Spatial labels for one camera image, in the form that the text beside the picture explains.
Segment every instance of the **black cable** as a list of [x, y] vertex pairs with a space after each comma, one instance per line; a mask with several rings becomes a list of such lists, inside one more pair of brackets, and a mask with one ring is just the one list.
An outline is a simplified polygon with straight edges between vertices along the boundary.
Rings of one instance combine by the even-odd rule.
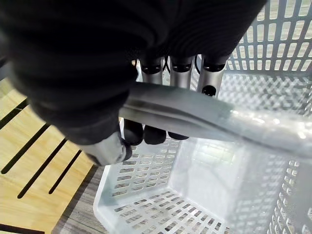
[[197, 66], [197, 55], [195, 56], [195, 68], [196, 68], [198, 74], [200, 74], [200, 70], [198, 69], [198, 66]]
[[169, 68], [169, 65], [168, 65], [168, 56], [165, 57], [165, 64], [164, 64], [164, 67], [162, 68], [162, 71], [165, 70], [165, 68], [167, 67], [167, 70], [170, 74], [170, 68]]

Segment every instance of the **black gripper pad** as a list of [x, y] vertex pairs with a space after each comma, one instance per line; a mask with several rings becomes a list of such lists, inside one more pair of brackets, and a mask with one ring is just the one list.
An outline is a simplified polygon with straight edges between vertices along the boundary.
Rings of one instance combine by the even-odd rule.
[[143, 141], [142, 124], [125, 119], [123, 128], [125, 141], [130, 145], [139, 145]]
[[154, 128], [151, 126], [145, 126], [144, 128], [144, 141], [148, 145], [158, 145], [164, 143], [166, 140], [166, 131]]
[[186, 140], [186, 139], [189, 138], [188, 136], [183, 136], [183, 135], [180, 135], [180, 134], [177, 134], [177, 133], [171, 133], [171, 132], [168, 132], [168, 135], [171, 138], [176, 139], [176, 140]]

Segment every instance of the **wooden floor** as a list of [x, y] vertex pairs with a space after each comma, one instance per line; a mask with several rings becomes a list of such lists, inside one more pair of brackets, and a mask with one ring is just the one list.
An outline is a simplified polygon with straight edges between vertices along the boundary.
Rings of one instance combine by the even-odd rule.
[[91, 168], [52, 233], [108, 234], [93, 213], [93, 202], [103, 171], [103, 167]]
[[92, 162], [0, 81], [1, 224], [50, 233]]

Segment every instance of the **gray basket handle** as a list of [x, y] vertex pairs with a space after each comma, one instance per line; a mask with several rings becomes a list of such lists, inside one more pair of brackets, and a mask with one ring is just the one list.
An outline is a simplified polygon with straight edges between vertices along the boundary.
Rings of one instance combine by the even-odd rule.
[[245, 142], [312, 158], [312, 121], [235, 107], [190, 90], [137, 82], [121, 117], [181, 135]]

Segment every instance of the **white plastic basket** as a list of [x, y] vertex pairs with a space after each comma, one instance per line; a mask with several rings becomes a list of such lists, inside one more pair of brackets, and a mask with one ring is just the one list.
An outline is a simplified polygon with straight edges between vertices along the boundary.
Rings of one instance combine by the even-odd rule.
[[[269, 1], [231, 55], [219, 99], [310, 118], [311, 19], [310, 0]], [[94, 213], [112, 234], [311, 234], [312, 162], [298, 158], [241, 139], [143, 142], [105, 167]]]

